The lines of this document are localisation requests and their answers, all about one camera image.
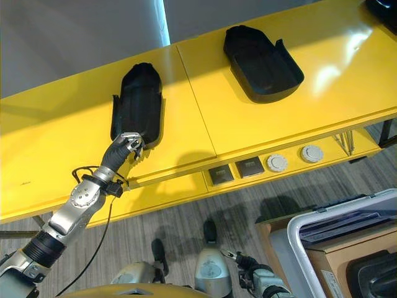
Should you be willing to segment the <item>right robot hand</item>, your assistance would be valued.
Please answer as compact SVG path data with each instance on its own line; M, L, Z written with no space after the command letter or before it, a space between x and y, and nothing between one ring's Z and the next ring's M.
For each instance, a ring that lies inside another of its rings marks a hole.
M256 269L261 268L259 264L253 257L242 254L240 251L233 252L226 249L221 249L221 254L231 260L233 260L238 268L244 272L252 273Z

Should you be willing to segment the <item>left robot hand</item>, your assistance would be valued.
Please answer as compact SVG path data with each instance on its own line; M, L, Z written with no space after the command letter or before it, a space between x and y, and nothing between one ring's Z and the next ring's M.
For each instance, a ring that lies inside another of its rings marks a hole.
M139 133L121 133L105 151L100 165L117 172L130 155L135 161L140 159L144 147L144 140Z

